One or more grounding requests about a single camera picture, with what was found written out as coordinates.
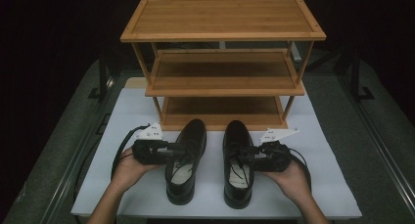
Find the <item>human hand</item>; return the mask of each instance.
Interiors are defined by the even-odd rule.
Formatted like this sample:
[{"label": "human hand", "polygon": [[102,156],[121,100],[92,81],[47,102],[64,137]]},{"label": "human hand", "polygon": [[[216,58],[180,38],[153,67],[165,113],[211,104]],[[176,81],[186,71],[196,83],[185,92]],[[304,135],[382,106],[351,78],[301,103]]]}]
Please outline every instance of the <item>human hand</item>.
[{"label": "human hand", "polygon": [[307,179],[296,161],[291,161],[284,172],[263,172],[280,187],[284,195],[298,204],[311,196]]},{"label": "human hand", "polygon": [[132,150],[129,148],[121,154],[110,185],[116,186],[121,192],[126,192],[146,172],[158,167],[160,167],[158,164],[143,165],[134,158]]}]

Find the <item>dress shoe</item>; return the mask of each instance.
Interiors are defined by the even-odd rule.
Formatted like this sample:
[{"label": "dress shoe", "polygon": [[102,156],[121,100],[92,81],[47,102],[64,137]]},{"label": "dress shoe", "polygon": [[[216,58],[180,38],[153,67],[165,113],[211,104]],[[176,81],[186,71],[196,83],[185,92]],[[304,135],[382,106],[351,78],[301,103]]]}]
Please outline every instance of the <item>dress shoe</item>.
[{"label": "dress shoe", "polygon": [[254,170],[244,161],[254,159],[254,155],[248,153],[253,146],[250,132],[243,122],[234,120],[228,124],[223,138],[223,195],[225,202],[232,208],[245,208],[251,201]]},{"label": "dress shoe", "polygon": [[183,205],[191,201],[195,193],[196,171],[207,144],[205,124],[199,119],[191,120],[179,134],[176,143],[184,147],[185,154],[167,162],[166,192],[170,202]]}]

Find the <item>dark floor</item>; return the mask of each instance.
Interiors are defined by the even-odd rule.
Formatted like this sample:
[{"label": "dark floor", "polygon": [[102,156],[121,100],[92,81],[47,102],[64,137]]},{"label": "dark floor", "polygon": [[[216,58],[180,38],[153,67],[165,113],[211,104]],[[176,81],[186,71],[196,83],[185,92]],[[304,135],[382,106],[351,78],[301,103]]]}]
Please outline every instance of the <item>dark floor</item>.
[{"label": "dark floor", "polygon": [[[89,67],[101,54],[113,73],[137,67],[118,39],[138,0],[0,1],[3,219]],[[328,35],[316,47],[356,48],[413,124],[414,1],[306,0]]]}]

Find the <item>white bracket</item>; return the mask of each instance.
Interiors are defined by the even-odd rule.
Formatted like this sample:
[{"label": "white bracket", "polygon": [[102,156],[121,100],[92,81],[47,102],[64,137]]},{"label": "white bracket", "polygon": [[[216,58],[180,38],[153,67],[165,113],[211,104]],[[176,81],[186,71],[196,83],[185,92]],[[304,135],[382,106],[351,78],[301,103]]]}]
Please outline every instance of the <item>white bracket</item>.
[{"label": "white bracket", "polygon": [[268,128],[265,133],[260,137],[259,143],[275,142],[282,138],[288,137],[295,133],[300,132],[296,129],[270,129]]},{"label": "white bracket", "polygon": [[150,125],[135,136],[142,140],[162,140],[162,137],[161,126],[158,123]]}]

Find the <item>middle shelf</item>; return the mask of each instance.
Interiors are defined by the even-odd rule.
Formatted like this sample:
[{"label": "middle shelf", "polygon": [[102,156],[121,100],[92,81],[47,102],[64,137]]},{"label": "middle shelf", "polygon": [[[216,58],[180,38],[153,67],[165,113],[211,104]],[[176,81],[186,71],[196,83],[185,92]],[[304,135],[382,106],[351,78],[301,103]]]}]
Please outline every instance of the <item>middle shelf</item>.
[{"label": "middle shelf", "polygon": [[146,96],[301,96],[287,49],[158,50]]}]

